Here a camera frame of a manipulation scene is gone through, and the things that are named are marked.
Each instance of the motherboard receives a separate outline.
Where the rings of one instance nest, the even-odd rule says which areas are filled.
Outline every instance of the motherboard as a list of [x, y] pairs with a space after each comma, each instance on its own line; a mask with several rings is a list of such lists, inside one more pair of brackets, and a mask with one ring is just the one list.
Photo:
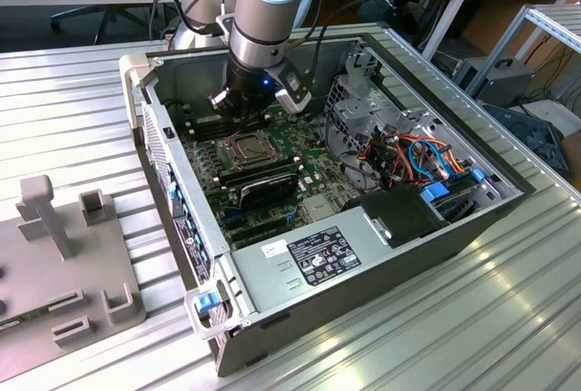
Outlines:
[[263, 129], [199, 142], [181, 135], [183, 148], [222, 233], [239, 249], [321, 220], [359, 197], [329, 153], [318, 117], [268, 111]]

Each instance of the white label sticker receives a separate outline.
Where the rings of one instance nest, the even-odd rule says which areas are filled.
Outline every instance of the white label sticker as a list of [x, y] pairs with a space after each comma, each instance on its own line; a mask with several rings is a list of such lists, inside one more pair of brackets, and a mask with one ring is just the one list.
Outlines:
[[287, 251], [287, 241], [285, 239], [279, 239], [278, 241], [262, 246], [262, 253], [266, 258], [276, 257]]

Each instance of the chair leg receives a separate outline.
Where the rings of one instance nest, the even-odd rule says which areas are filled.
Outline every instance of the chair leg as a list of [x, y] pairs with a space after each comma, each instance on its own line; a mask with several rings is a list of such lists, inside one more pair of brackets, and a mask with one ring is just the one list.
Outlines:
[[101, 19], [101, 24], [99, 25], [99, 30], [97, 31], [97, 35], [94, 37], [93, 44], [99, 44], [101, 42], [101, 37], [105, 33], [105, 30], [107, 29], [107, 25], [109, 24], [109, 21], [111, 20], [111, 12], [112, 11], [113, 10], [111, 7], [108, 7], [108, 6], [105, 7], [105, 11], [103, 13], [103, 19]]
[[134, 24], [138, 24], [139, 26], [142, 26], [145, 29], [149, 28], [149, 25], [146, 22], [142, 21], [139, 17], [137, 17], [133, 13], [128, 12], [124, 8], [116, 7], [115, 12], [117, 13], [118, 16], [124, 17], [128, 21], [133, 22]]
[[94, 15], [101, 13], [104, 10], [104, 5], [88, 5], [86, 7], [75, 8], [74, 10], [67, 10], [66, 12], [58, 13], [51, 16], [51, 28], [53, 31], [60, 31], [61, 21], [70, 19], [71, 17]]

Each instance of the cardboard box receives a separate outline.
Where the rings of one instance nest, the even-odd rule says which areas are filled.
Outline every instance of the cardboard box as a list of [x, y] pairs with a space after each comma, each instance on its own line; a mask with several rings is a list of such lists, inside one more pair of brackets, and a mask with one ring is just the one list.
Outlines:
[[567, 135], [561, 145], [571, 168], [570, 182], [581, 191], [581, 130]]

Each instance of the electronic equipment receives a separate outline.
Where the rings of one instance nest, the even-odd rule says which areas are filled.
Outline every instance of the electronic equipment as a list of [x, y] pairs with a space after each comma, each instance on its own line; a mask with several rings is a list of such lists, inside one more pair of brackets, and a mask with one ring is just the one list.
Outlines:
[[[467, 58], [454, 74], [452, 81], [460, 89], [466, 90], [486, 59], [486, 56]], [[534, 76], [533, 71], [517, 58], [504, 55], [478, 87], [474, 99], [499, 107], [507, 107], [525, 91]]]
[[562, 138], [558, 136], [558, 130], [551, 122], [494, 105], [484, 104], [482, 108], [559, 175], [565, 179], [571, 176], [571, 170], [561, 150]]
[[[308, 69], [313, 49], [289, 60]], [[185, 307], [219, 376], [454, 257], [534, 190], [367, 34], [323, 40], [305, 112], [275, 104], [251, 122], [206, 102], [226, 48], [124, 60], [144, 168], [187, 256]]]

